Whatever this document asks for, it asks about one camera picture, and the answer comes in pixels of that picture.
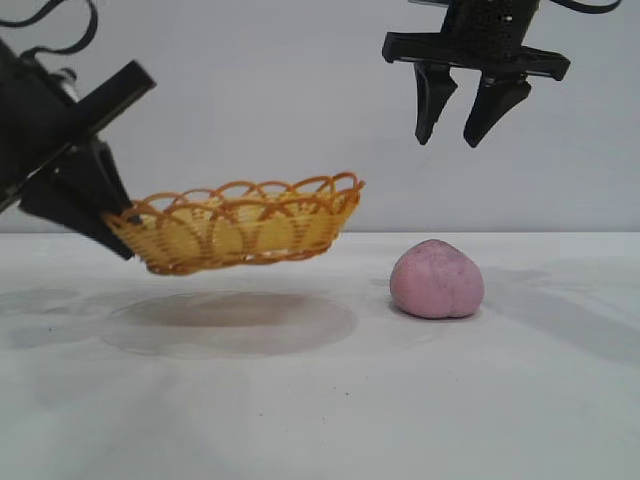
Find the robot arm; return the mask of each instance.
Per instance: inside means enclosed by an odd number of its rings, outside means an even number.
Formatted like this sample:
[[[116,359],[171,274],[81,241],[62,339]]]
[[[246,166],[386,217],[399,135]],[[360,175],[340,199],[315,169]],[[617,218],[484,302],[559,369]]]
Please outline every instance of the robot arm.
[[[32,25],[65,0],[50,0],[32,18],[2,20],[0,26]],[[17,56],[0,38],[0,213],[18,203],[30,215],[82,233],[128,259],[133,253],[113,235],[102,214],[131,205],[109,146],[98,134],[155,86],[131,62],[83,99],[75,73],[49,73],[41,53],[70,55],[93,39],[98,17],[90,7],[89,27],[71,47],[36,47]]]
[[[429,141],[435,123],[457,84],[452,68],[481,72],[480,85],[464,138],[475,148],[491,128],[531,92],[529,76],[561,81],[569,60],[559,53],[522,46],[540,0],[410,0],[446,6],[439,33],[388,33],[383,56],[389,63],[414,64],[418,87],[416,137]],[[608,5],[585,5],[574,0],[551,0],[581,13],[615,10],[622,0]]]

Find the pink object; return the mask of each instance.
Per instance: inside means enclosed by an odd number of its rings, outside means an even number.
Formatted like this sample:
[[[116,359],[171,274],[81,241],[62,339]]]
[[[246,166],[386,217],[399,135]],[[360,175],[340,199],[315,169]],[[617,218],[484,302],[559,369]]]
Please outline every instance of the pink object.
[[[419,243],[402,255],[391,273],[390,287],[398,308],[429,319],[472,315],[484,298],[478,266],[441,240]]]

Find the white wall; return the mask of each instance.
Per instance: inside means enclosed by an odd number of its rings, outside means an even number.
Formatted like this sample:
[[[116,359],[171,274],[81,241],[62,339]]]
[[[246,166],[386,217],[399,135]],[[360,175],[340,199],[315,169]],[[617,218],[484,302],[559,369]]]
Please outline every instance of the white wall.
[[[44,0],[2,0],[26,17]],[[638,230],[640,2],[589,16],[543,0],[527,45],[573,65],[476,150],[462,129],[477,73],[426,147],[413,137],[410,64],[388,65],[385,33],[437,31],[444,9],[406,0],[98,0],[101,27],[71,65],[88,92],[131,59],[159,86],[103,137],[132,197],[235,179],[297,180],[348,169],[367,181],[355,230]],[[17,50],[62,45],[86,19],[69,2]],[[16,211],[0,230],[50,229]]]

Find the woven basket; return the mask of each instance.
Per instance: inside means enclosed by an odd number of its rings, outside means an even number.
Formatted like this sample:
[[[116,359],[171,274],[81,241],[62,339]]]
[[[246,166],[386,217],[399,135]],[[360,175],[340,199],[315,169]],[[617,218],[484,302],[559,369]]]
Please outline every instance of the woven basket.
[[[292,185],[232,182],[152,195],[104,221],[158,275],[305,260],[331,247],[363,186],[352,173]]]

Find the table surface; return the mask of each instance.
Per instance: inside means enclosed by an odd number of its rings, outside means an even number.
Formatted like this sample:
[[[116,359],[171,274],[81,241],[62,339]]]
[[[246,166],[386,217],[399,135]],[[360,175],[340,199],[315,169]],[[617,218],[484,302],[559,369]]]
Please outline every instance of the table surface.
[[[481,311],[397,312],[427,238]],[[640,234],[344,234],[157,277],[75,235],[0,236],[0,477],[640,478]]]

